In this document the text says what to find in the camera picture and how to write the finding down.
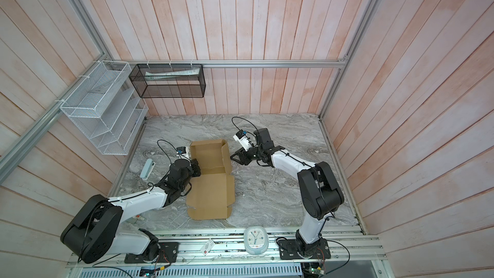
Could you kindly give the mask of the brown cardboard box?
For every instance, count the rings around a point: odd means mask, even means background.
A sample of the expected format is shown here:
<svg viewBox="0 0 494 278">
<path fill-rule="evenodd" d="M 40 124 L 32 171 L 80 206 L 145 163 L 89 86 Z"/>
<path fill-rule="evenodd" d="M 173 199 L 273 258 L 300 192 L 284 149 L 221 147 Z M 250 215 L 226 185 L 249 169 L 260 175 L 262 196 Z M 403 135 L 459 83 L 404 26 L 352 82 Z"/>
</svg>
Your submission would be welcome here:
<svg viewBox="0 0 494 278">
<path fill-rule="evenodd" d="M 235 178 L 226 140 L 203 140 L 190 144 L 190 158 L 198 162 L 201 175 L 190 180 L 187 213 L 193 220 L 225 220 L 235 203 Z"/>
</svg>

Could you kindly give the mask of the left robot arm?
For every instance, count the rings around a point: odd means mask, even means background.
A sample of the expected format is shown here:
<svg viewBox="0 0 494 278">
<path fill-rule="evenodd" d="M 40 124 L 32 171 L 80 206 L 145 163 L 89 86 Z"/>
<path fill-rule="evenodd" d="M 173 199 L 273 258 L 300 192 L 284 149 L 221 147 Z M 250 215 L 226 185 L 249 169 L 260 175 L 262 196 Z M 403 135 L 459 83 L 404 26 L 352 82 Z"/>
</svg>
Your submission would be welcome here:
<svg viewBox="0 0 494 278">
<path fill-rule="evenodd" d="M 60 235 L 60 241 L 91 264 L 106 254 L 132 254 L 146 263 L 160 257 L 158 238 L 145 229 L 124 232 L 120 225 L 128 219 L 154 209 L 167 207 L 182 197 L 193 177 L 201 176 L 196 159 L 177 159 L 168 173 L 151 187 L 126 196 L 92 196 Z"/>
</svg>

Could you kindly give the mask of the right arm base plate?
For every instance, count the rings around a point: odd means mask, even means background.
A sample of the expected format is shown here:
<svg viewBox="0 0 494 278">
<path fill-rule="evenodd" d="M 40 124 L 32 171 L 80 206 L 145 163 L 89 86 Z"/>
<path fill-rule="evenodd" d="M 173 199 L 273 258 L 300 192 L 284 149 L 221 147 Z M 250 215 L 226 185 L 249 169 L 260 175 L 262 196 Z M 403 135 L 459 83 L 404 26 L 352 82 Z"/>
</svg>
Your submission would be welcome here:
<svg viewBox="0 0 494 278">
<path fill-rule="evenodd" d="M 305 244 L 301 239 L 277 238 L 275 243 L 279 247 L 281 260 L 331 258 L 328 241 L 324 238 L 311 244 Z"/>
</svg>

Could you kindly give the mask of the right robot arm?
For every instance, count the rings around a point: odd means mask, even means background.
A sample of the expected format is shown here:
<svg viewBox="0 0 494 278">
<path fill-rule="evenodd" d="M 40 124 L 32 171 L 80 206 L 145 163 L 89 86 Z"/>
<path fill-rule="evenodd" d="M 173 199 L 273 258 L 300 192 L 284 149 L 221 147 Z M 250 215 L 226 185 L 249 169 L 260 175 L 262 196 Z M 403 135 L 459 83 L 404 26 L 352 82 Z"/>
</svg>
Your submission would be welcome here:
<svg viewBox="0 0 494 278">
<path fill-rule="evenodd" d="M 254 133 L 239 130 L 234 140 L 241 145 L 230 159 L 242 166 L 255 161 L 259 166 L 271 167 L 288 173 L 298 181 L 305 214 L 297 231 L 300 246 L 314 245 L 330 214 L 344 203 L 345 196 L 327 162 L 310 162 L 275 145 L 266 128 Z"/>
</svg>

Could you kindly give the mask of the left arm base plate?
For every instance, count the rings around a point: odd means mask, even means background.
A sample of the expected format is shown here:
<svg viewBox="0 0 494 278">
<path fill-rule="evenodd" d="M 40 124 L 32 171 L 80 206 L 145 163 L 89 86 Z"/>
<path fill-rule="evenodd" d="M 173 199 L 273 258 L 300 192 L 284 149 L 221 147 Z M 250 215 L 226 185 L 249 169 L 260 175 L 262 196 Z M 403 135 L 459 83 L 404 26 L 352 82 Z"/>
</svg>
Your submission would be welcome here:
<svg viewBox="0 0 494 278">
<path fill-rule="evenodd" d="M 178 242 L 150 243 L 150 246 L 140 255 L 127 254 L 125 264 L 138 263 L 175 263 L 179 251 Z"/>
</svg>

